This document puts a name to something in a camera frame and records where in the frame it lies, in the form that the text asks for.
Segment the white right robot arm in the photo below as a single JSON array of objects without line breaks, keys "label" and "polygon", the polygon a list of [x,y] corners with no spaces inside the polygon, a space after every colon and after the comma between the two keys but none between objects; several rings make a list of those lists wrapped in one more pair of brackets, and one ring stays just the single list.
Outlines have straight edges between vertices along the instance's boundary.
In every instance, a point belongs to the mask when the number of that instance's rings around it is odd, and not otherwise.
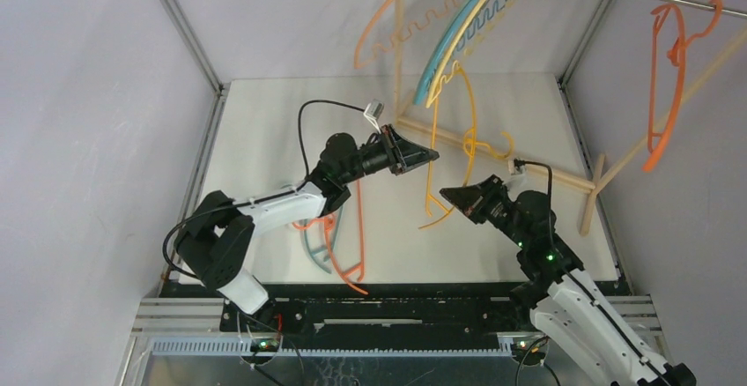
[{"label": "white right robot arm", "polygon": [[597,385],[694,385],[694,373],[652,349],[610,304],[555,231],[550,197],[508,195],[495,174],[440,194],[476,225],[489,223],[519,248],[527,281],[510,293],[510,321],[556,342]]}]

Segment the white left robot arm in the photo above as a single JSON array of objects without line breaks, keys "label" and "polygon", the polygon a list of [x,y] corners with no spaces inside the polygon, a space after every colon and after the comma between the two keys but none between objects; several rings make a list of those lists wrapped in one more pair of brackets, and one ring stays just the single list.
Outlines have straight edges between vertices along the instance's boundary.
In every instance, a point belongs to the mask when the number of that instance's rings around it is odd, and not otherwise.
[{"label": "white left robot arm", "polygon": [[265,287],[244,265],[253,240],[292,222],[335,212],[350,198],[350,183],[367,175],[381,170],[406,174],[439,156],[401,136],[390,124],[362,145],[348,133],[337,133],[299,184],[242,203],[215,190],[168,236],[207,290],[234,304],[252,329],[265,330],[273,324],[276,309]]}]

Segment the yellow-orange plastic hanger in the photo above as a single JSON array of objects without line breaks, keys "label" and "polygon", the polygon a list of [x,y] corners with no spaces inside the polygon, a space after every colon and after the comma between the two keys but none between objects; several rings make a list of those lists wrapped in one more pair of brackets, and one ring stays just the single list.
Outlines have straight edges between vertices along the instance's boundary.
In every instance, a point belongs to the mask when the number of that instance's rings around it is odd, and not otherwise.
[{"label": "yellow-orange plastic hanger", "polygon": [[[467,88],[468,98],[470,101],[471,126],[468,130],[464,131],[464,133],[462,134],[462,138],[459,141],[459,144],[462,146],[462,151],[469,157],[467,170],[465,172],[465,176],[463,180],[463,186],[465,186],[467,181],[471,177],[471,173],[472,173],[472,170],[475,164],[475,158],[476,158],[478,149],[482,149],[483,151],[486,151],[490,157],[496,160],[507,160],[509,157],[511,157],[514,154],[514,139],[508,132],[506,131],[501,132],[501,135],[508,142],[508,150],[503,153],[499,153],[489,143],[478,140],[476,100],[475,100],[474,92],[473,92],[473,89],[470,83],[469,76],[466,74],[464,68],[461,66],[459,61],[454,61],[451,65],[451,71],[447,75],[441,76],[440,80],[438,81],[438,87],[442,88],[445,84],[449,83],[455,74],[460,75],[462,77],[462,80]],[[450,216],[452,211],[454,210],[454,207],[451,207],[448,209],[431,192],[432,181],[433,181],[433,163],[431,162],[427,165],[427,175],[426,175],[426,181],[425,181],[425,213],[428,217],[432,217],[433,214],[431,211],[431,204],[436,204],[438,207],[440,207],[443,210],[443,214],[435,221],[431,221],[430,223],[420,226],[418,228],[419,230],[424,230],[432,226],[438,225],[440,222],[442,222],[444,219]]]}]

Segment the pale yellow wavy hanger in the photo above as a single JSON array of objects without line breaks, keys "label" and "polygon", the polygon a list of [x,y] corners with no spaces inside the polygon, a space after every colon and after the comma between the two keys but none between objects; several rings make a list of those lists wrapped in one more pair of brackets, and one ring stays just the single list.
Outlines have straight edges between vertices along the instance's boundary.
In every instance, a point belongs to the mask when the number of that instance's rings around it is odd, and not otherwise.
[{"label": "pale yellow wavy hanger", "polygon": [[452,78],[459,59],[470,56],[517,1],[464,0],[425,65],[413,103],[429,108]]}]

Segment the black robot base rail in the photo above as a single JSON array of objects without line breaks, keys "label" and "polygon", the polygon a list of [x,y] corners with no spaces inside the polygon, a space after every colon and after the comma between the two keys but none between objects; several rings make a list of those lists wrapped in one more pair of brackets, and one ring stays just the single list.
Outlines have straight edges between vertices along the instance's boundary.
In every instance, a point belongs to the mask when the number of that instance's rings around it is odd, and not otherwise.
[{"label": "black robot base rail", "polygon": [[535,336],[517,282],[370,284],[366,295],[336,284],[269,285],[270,300],[247,316],[218,305],[218,329],[289,350],[445,352],[496,349],[499,336]]}]

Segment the light blue wavy hanger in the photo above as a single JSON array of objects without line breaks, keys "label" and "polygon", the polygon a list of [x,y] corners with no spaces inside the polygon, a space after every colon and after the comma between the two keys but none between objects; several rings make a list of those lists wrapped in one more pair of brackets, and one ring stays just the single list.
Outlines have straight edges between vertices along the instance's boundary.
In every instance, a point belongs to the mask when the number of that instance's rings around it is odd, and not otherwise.
[{"label": "light blue wavy hanger", "polygon": [[[424,72],[418,81],[413,99],[414,105],[423,105],[425,103],[429,88],[435,78],[436,70],[438,69],[442,59],[447,55],[447,48],[456,38],[458,29],[467,20],[467,16],[476,7],[478,1],[479,0],[464,0],[461,7],[450,20],[446,31],[441,35],[441,38],[425,65]],[[496,14],[505,7],[508,1],[509,0],[488,0],[483,4],[480,7],[479,13],[470,21],[465,32],[459,37],[455,46],[455,52],[460,52],[465,49],[469,41],[471,41],[481,30],[485,30],[485,26],[495,18]]]}]

